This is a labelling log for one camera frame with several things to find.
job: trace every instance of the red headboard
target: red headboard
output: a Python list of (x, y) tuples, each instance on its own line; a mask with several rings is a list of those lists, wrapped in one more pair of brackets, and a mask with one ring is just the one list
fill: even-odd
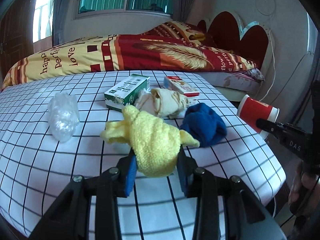
[[(201, 20), (198, 27), (206, 31), (205, 21)], [(240, 40), (236, 19), (229, 12), (221, 12), (214, 18), (207, 33), (212, 36), (218, 49), (233, 50), (234, 54), (253, 60), (261, 68), (269, 44), (261, 26), (252, 26)]]

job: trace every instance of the beige cloth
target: beige cloth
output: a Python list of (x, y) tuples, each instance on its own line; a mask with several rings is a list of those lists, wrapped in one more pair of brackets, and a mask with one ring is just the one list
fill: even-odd
[(140, 91), (135, 102), (136, 108), (157, 117), (177, 115), (189, 107), (188, 97), (164, 88), (151, 89), (151, 93)]

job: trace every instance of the blanket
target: blanket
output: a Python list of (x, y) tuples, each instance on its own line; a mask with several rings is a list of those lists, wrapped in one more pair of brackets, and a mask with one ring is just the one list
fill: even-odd
[(178, 39), (148, 33), (80, 38), (18, 61), (4, 78), (2, 90), (35, 80), (88, 72), (235, 72), (255, 68), (250, 60), (203, 45), (204, 37), (200, 35), (191, 38), (194, 40), (190, 40), (190, 36)]

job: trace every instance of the feather print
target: feather print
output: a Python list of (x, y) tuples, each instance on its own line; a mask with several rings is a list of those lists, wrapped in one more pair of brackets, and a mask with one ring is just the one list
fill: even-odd
[(195, 70), (199, 68), (205, 68), (207, 64), (211, 65), (206, 55), (199, 49), (178, 45), (178, 44), (166, 44), (166, 43), (153, 43), (145, 46), (148, 50), (155, 50), (159, 53), (166, 55), (180, 61), (183, 65), (189, 69)]

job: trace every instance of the window sill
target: window sill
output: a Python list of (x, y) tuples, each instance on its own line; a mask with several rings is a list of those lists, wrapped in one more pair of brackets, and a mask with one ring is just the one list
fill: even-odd
[(123, 9), (119, 10), (100, 10), (100, 11), (92, 11), (92, 12), (84, 12), (84, 13), (76, 13), (75, 20), (81, 19), (81, 18), (87, 18), (92, 16), (98, 16), (98, 15), (112, 15), (112, 14), (124, 14), (124, 15), (150, 15), (155, 17), (167, 17), (168, 20), (172, 19), (170, 14), (165, 14), (161, 12), (154, 12), (154, 11), (139, 11), (139, 10), (126, 10)]

